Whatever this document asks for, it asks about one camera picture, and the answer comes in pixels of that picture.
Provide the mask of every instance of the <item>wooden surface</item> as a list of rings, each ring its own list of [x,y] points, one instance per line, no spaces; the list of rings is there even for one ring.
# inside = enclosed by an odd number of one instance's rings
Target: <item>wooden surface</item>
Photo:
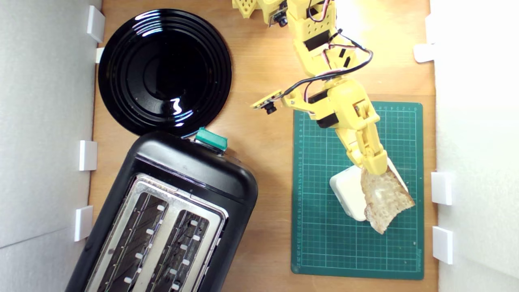
[[[430,199],[435,169],[434,81],[432,64],[417,64],[413,46],[425,41],[427,0],[339,0],[357,40],[374,51],[373,61],[354,76],[372,100],[424,105],[425,278],[422,281],[296,275],[290,271],[292,111],[267,116],[249,105],[304,78],[288,28],[266,28],[257,11],[242,19],[231,1],[103,0],[105,42],[126,20],[157,8],[178,8],[210,21],[228,43],[233,85],[220,115],[207,128],[229,139],[236,157],[259,184],[259,197],[223,291],[437,291],[438,262],[432,257],[431,226],[436,209]],[[93,139],[99,145],[98,170],[91,176],[89,203],[94,217],[136,136],[108,114],[96,86]]]

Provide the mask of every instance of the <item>black toaster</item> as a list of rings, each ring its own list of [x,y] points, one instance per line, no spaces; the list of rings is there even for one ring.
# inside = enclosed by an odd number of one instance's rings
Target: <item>black toaster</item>
[[[133,144],[67,292],[220,291],[257,184],[207,135],[156,131]]]

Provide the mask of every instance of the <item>slice of bread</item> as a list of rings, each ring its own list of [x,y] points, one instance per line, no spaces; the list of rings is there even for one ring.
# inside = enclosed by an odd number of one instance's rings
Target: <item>slice of bread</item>
[[[361,187],[366,199],[364,214],[371,227],[380,234],[384,234],[400,212],[415,206],[398,172],[396,169],[393,172],[389,165],[380,176],[370,174],[365,168],[361,174]]]

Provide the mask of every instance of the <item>cutting mat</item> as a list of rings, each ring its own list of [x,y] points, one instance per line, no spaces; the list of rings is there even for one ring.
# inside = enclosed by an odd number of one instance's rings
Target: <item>cutting mat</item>
[[[329,179],[351,166],[333,129],[294,112],[292,264],[294,273],[421,280],[424,277],[422,106],[373,102],[380,140],[416,206],[384,235],[348,217]]]

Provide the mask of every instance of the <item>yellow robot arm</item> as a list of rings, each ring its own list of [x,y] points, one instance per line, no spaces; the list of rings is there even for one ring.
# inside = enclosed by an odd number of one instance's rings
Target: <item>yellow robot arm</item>
[[[233,0],[249,3],[251,0]],[[264,21],[281,26],[288,24],[294,49],[310,78],[299,81],[285,92],[276,91],[254,103],[252,108],[276,110],[274,102],[307,112],[321,128],[334,128],[350,160],[372,174],[387,170],[387,152],[380,143],[375,112],[362,85],[347,74],[364,67],[372,52],[342,37],[335,28],[333,0],[252,0],[262,10]],[[367,61],[359,62],[357,52],[368,52]],[[317,80],[325,81],[322,91],[307,97],[297,87]]]

